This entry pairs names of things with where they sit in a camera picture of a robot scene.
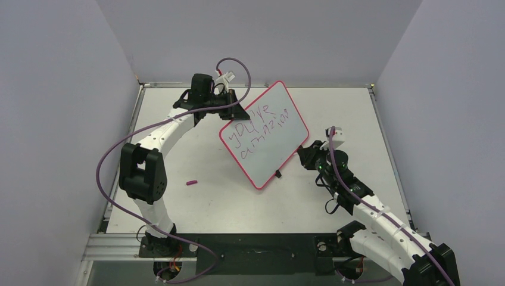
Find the pink-framed whiteboard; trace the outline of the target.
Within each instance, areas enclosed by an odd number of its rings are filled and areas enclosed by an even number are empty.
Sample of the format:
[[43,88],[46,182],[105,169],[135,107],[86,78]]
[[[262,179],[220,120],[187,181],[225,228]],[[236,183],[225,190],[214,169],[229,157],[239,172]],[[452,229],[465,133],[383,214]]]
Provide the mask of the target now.
[[286,85],[277,81],[233,120],[219,138],[254,188],[262,189],[309,138],[309,129]]

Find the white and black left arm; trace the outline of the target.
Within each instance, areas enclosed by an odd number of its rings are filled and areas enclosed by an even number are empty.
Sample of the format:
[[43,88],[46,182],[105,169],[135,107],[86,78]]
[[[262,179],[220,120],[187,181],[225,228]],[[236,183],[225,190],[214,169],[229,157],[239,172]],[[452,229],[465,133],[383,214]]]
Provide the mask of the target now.
[[163,195],[167,189],[164,158],[177,141],[194,128],[207,114],[218,114],[222,120],[249,120],[229,87],[233,72],[193,75],[191,87],[183,92],[168,114],[170,122],[151,131],[144,139],[121,149],[119,187],[138,206],[147,220],[142,245],[162,256],[178,252],[180,242],[174,237],[176,225],[169,218]]

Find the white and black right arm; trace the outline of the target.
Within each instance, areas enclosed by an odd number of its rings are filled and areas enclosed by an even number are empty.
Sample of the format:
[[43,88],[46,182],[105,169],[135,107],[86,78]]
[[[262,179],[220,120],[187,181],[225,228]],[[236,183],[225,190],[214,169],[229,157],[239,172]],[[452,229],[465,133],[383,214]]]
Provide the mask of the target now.
[[345,152],[314,141],[299,147],[297,154],[303,168],[318,172],[316,185],[353,217],[336,232],[341,253],[372,260],[402,285],[461,284],[454,251],[434,244],[393,214],[348,168]]

